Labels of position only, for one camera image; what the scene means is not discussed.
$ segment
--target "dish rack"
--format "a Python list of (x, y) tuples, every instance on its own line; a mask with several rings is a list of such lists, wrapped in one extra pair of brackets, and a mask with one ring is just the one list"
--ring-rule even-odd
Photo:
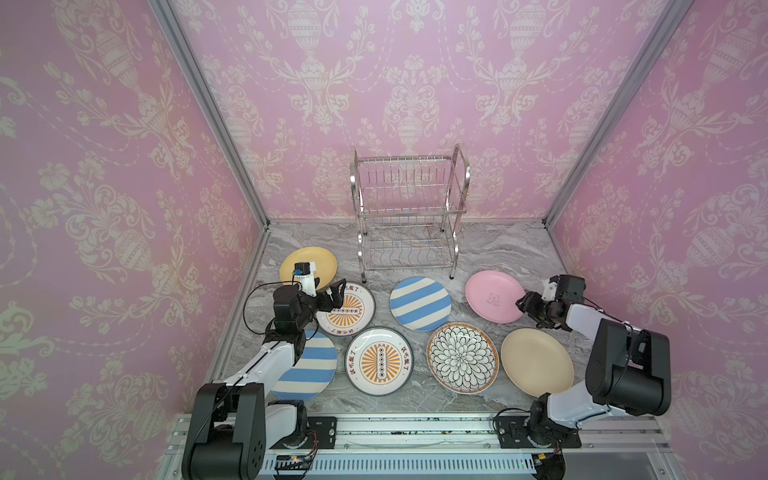
[(458, 145), (451, 156), (358, 157), (353, 149), (349, 179), (363, 283), (366, 270), (451, 267), (453, 278), (469, 189)]

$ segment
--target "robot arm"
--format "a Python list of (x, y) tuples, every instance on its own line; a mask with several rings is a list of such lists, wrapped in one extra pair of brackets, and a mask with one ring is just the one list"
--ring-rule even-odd
[(527, 292), (517, 302), (538, 328), (576, 330), (594, 342), (584, 381), (531, 405), (528, 430), (539, 445), (563, 442), (586, 421), (661, 415), (670, 405), (669, 339), (585, 305), (584, 288), (583, 278), (554, 276), (544, 294)]
[[(297, 263), (294, 280), (299, 285), (275, 290), (275, 317), (260, 351), (223, 383), (208, 383), (198, 390), (182, 458), (184, 480), (256, 478), (266, 449), (281, 439), (287, 445), (299, 445), (306, 438), (303, 402), (265, 406), (264, 397), (301, 357), (304, 327), (315, 314), (343, 304), (346, 280), (331, 284), (329, 293), (316, 292), (313, 267)], [(237, 412), (234, 425), (214, 426), (232, 412)]]

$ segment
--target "plate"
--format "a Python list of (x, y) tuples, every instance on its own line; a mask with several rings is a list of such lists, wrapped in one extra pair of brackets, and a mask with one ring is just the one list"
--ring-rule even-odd
[(336, 257), (330, 250), (322, 247), (304, 247), (291, 253), (283, 261), (283, 265), (280, 265), (280, 281), (289, 282), (293, 277), (293, 265), (299, 262), (315, 263), (316, 275), (320, 278), (318, 290), (327, 287), (336, 275)]
[(506, 273), (477, 272), (467, 282), (465, 293), (469, 306), (489, 322), (510, 323), (523, 316), (515, 302), (525, 295), (525, 290)]
[(498, 353), (479, 328), (466, 323), (447, 323), (427, 342), (427, 363), (447, 389), (464, 395), (487, 389), (498, 375)]
[(360, 392), (384, 396), (395, 392), (411, 376), (413, 352), (395, 330), (363, 330), (346, 351), (346, 374)]
[(431, 278), (414, 276), (397, 284), (389, 295), (389, 308), (403, 326), (429, 332), (448, 320), (451, 297)]
[(517, 329), (502, 343), (502, 365), (523, 392), (539, 397), (560, 393), (574, 382), (574, 364), (553, 336), (536, 329)]
[(279, 399), (311, 399), (331, 383), (336, 373), (339, 355), (331, 339), (314, 330), (305, 330), (304, 334), (307, 340), (301, 358), (272, 388), (272, 393)]
[(317, 321), (324, 332), (351, 336), (366, 328), (376, 311), (373, 295), (362, 285), (347, 283), (344, 304), (330, 312), (318, 312)]

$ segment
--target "pink wall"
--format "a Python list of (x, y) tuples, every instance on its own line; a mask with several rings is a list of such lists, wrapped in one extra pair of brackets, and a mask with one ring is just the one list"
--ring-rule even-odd
[(257, 226), (146, 2), (0, 28), (0, 478), (154, 478)]
[(350, 217), (352, 145), (456, 142), (470, 217), (543, 217), (665, 3), (174, 0), (273, 219)]
[(555, 234), (609, 313), (666, 333), (688, 478), (768, 471), (768, 2), (696, 0)]

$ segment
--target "yellow plate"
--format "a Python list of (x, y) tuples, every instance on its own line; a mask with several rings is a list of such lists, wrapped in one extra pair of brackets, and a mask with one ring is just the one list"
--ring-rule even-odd
[(564, 392), (574, 381), (574, 364), (568, 352), (541, 330), (515, 330), (504, 339), (501, 354), (509, 379), (534, 397)]
[(293, 276), (293, 265), (300, 262), (314, 262), (316, 275), (320, 278), (318, 289), (323, 289), (331, 283), (336, 275), (336, 258), (330, 250), (322, 247), (304, 247), (291, 253), (280, 266), (280, 280), (289, 282)]

